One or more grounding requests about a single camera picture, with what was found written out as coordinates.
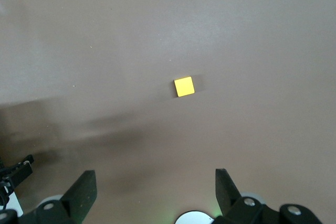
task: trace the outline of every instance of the yellow cube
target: yellow cube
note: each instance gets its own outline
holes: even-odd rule
[[[191,79],[191,76],[174,80],[174,82],[178,97],[183,97],[185,95],[195,93],[193,80]]]

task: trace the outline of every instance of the screw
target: screw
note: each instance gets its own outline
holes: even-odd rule
[[[44,207],[43,207],[43,209],[44,210],[49,210],[49,209],[51,209],[51,208],[53,208],[54,207],[54,203],[49,203],[49,204],[46,204]]]
[[[254,200],[250,199],[250,198],[246,198],[244,199],[244,203],[250,207],[254,207],[256,205],[256,203],[254,202]]]
[[[6,219],[7,218],[7,213],[3,212],[0,214],[0,220]]]
[[[293,215],[301,215],[300,209],[295,206],[289,206],[287,209]]]

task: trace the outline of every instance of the black mechanical part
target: black mechanical part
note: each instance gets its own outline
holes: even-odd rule
[[[216,198],[223,216],[213,224],[322,224],[304,206],[285,204],[277,212],[257,199],[242,197],[226,169],[216,170]]]
[[[14,189],[33,173],[30,166],[33,162],[33,156],[28,155],[21,162],[5,167],[0,159],[0,206],[3,206],[3,209],[6,209]]]
[[[96,174],[93,170],[87,170],[60,200],[44,202],[19,218],[14,210],[2,210],[0,216],[6,214],[6,217],[0,218],[0,224],[80,224],[96,198]]]

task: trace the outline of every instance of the black bracket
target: black bracket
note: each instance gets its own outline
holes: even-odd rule
[[[11,167],[5,167],[0,161],[0,206],[6,208],[9,196],[14,189],[33,173],[31,167],[33,162],[32,155],[26,156],[21,162]]]

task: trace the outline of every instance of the table surface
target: table surface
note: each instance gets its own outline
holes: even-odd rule
[[[0,156],[24,211],[86,169],[85,223],[219,214],[215,169],[273,209],[336,209],[335,0],[0,0]],[[174,79],[192,76],[178,98]]]

